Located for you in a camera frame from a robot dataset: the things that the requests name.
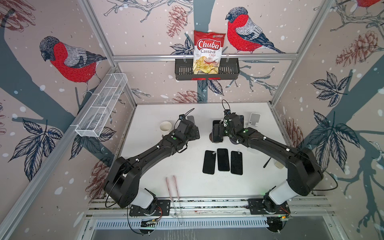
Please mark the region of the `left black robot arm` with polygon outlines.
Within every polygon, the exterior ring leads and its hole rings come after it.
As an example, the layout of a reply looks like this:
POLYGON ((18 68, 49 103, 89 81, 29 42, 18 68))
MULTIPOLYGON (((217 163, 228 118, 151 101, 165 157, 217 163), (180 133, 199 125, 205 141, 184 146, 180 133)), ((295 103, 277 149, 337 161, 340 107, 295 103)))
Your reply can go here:
POLYGON ((175 130, 163 136, 150 149, 128 159, 117 158, 103 184, 104 191, 121 208, 134 205, 142 209, 153 209, 157 197, 151 191, 139 187, 142 175, 161 160, 182 153, 188 148, 189 141, 199 138, 199 129, 195 123, 182 120, 175 130))

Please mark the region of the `large black reflective phone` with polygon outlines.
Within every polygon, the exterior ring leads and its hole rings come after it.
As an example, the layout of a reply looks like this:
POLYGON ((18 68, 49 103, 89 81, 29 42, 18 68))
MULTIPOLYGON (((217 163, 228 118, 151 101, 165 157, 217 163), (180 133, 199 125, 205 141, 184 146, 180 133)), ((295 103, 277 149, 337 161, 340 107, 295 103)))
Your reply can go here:
POLYGON ((216 152, 214 151, 205 151, 204 163, 203 163, 203 173, 208 175, 215 174, 216 166, 216 152))

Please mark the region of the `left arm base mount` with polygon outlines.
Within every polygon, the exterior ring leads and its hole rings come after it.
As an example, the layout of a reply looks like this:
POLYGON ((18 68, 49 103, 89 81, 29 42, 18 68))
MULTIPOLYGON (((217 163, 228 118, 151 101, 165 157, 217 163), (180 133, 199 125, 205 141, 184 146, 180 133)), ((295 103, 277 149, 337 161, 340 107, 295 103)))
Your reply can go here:
POLYGON ((169 216, 171 201, 159 199, 147 189, 139 188, 138 195, 129 207, 130 217, 162 217, 169 216))

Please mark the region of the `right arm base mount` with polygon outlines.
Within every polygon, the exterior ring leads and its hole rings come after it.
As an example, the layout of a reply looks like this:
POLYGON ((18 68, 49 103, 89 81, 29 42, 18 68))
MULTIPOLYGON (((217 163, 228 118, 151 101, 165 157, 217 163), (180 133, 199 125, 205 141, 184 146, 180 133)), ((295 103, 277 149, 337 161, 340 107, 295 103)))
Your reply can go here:
POLYGON ((251 215, 290 215, 288 203, 284 202, 281 205, 276 205, 271 200, 265 199, 248 199, 248 209, 251 215))

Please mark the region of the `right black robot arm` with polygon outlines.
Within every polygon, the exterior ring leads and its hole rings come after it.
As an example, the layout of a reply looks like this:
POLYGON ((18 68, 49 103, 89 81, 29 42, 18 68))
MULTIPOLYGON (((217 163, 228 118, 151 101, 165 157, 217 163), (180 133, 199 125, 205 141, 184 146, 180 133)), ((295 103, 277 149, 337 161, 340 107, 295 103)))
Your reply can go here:
POLYGON ((287 169, 287 179, 263 197, 267 211, 272 212, 273 208, 296 196, 307 196, 324 178, 312 151, 286 146, 254 128, 245 128, 241 117, 235 113, 225 114, 222 120, 213 122, 212 142, 221 143, 224 137, 235 145, 243 145, 271 157, 287 169))

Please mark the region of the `purple-edged black phone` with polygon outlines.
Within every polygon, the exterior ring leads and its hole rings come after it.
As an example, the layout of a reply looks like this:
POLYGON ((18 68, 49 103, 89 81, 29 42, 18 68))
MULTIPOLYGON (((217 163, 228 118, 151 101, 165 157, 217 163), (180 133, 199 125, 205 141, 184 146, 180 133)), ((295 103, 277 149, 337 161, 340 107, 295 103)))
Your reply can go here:
POLYGON ((222 143, 224 139, 224 124, 222 120, 213 121, 213 140, 214 143, 222 143))

